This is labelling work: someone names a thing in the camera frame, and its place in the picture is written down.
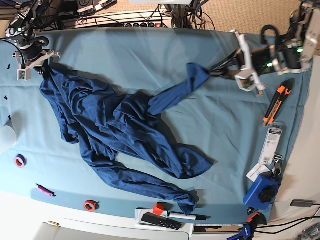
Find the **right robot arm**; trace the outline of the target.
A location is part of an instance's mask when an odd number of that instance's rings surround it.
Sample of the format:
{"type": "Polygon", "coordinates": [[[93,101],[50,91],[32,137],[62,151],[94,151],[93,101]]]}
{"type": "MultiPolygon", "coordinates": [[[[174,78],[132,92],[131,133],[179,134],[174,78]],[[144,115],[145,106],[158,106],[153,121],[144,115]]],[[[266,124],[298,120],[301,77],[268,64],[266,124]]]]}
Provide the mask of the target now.
{"type": "Polygon", "coordinates": [[[32,78],[32,70],[44,74],[44,63],[52,57],[60,57],[60,53],[51,49],[49,39],[37,36],[36,32],[50,27],[60,13],[62,0],[29,0],[18,3],[5,0],[3,3],[16,10],[8,23],[2,41],[13,45],[16,51],[13,57],[18,64],[17,80],[28,81],[32,78]]]}

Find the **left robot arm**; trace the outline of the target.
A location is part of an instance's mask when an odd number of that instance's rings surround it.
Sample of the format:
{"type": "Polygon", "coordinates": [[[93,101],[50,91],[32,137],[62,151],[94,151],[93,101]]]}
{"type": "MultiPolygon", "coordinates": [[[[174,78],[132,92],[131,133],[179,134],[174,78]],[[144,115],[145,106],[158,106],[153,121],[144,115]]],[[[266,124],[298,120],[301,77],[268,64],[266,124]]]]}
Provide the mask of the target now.
{"type": "Polygon", "coordinates": [[[235,80],[239,89],[245,92],[256,89],[261,96],[266,88],[260,80],[261,75],[306,72],[319,44],[320,2],[301,1],[299,8],[291,13],[289,22],[288,31],[283,35],[275,26],[265,25],[260,31],[263,47],[257,49],[250,48],[244,34],[232,30],[239,47],[214,65],[210,73],[235,80]]]}

